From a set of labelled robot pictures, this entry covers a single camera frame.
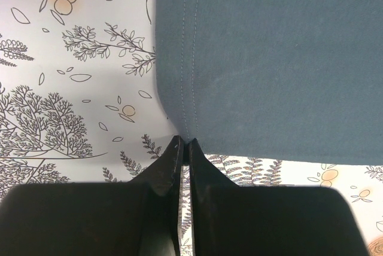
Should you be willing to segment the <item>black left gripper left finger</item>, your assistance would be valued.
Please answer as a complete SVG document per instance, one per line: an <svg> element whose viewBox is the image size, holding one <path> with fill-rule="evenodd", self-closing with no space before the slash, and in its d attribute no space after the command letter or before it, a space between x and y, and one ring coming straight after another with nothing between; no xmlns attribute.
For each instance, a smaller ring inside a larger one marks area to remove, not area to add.
<svg viewBox="0 0 383 256"><path fill-rule="evenodd" d="M23 184L1 203L2 255L179 255L183 140L128 182Z"/></svg>

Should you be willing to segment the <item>blue-grey t-shirt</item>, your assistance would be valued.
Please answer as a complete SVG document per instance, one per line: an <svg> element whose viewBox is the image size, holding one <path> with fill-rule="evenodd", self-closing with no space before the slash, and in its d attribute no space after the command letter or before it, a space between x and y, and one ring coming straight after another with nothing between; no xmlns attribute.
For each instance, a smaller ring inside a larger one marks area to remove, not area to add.
<svg viewBox="0 0 383 256"><path fill-rule="evenodd" d="M207 154L382 164L382 0L156 0L156 81Z"/></svg>

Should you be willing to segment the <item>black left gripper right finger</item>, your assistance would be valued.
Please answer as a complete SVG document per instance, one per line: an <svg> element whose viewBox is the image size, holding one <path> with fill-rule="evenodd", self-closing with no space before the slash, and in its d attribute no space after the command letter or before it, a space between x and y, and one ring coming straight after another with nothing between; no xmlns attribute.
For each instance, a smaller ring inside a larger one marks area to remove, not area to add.
<svg viewBox="0 0 383 256"><path fill-rule="evenodd" d="M197 140L188 149L196 255L367 255L336 190L240 186L205 157Z"/></svg>

